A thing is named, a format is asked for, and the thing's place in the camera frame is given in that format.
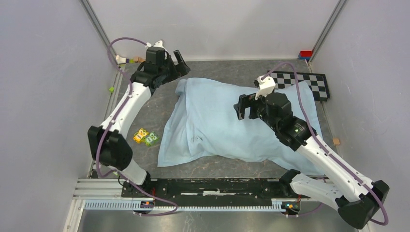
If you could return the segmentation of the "light blue pillowcase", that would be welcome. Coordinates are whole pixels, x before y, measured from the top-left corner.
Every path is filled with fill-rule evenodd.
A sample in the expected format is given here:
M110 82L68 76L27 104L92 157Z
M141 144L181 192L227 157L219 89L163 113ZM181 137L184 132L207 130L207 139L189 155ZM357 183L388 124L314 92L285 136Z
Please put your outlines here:
M219 155L245 162L270 160L306 175L323 175L311 161L283 145L263 121L237 118L234 105L239 96L255 92L253 87L205 78L180 80L175 90L178 101L164 127L158 166Z

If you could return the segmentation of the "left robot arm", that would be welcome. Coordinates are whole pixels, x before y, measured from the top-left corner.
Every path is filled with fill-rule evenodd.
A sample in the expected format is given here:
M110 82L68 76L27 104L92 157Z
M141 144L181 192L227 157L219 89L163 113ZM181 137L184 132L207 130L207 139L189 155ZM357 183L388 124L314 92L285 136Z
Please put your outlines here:
M117 171L134 183L133 190L140 197L148 196L152 184L146 180L148 172L133 160L133 151L126 138L143 105L156 89L190 72L179 50L170 55L163 47L146 50L146 59L131 75L129 86L113 112L99 126L88 130L88 141L96 169L100 165Z

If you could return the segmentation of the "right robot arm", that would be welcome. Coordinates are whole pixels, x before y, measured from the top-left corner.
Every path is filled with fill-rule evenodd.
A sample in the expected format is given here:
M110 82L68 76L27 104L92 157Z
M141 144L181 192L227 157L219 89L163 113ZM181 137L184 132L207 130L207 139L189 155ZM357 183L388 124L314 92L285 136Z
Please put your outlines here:
M292 104L282 93L266 96L240 95L234 104L239 120L250 109L250 119L260 119L273 130L278 140L319 167L331 184L290 169L280 178L279 191L285 197L307 196L335 209L350 226L362 229L368 222L386 226L389 218L384 201L390 190L382 180L373 181L361 174L312 128L307 118L294 116Z

